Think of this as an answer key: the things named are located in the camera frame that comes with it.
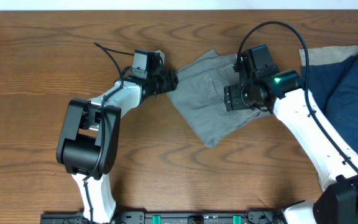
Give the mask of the grey shorts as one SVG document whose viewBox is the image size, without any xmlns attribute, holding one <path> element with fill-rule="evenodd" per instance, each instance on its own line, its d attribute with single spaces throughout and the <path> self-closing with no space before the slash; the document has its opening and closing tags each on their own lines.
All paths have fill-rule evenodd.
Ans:
<svg viewBox="0 0 358 224">
<path fill-rule="evenodd" d="M 177 71 L 176 90 L 167 93 L 174 107 L 206 147 L 213 148 L 233 131 L 254 119 L 270 116 L 260 110 L 226 111 L 224 87 L 239 83 L 233 64 L 236 54 L 203 54 Z"/>
</svg>

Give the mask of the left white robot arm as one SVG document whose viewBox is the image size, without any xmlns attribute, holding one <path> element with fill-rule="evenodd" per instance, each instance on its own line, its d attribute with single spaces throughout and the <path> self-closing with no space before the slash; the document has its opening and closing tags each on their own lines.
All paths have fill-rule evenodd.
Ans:
<svg viewBox="0 0 358 224">
<path fill-rule="evenodd" d="M 78 185 L 83 221 L 112 221 L 116 201 L 109 173 L 116 160 L 121 118 L 145 98 L 173 91 L 177 85 L 176 74 L 166 70 L 145 79 L 122 77 L 100 96 L 69 102 L 56 157 Z"/>
</svg>

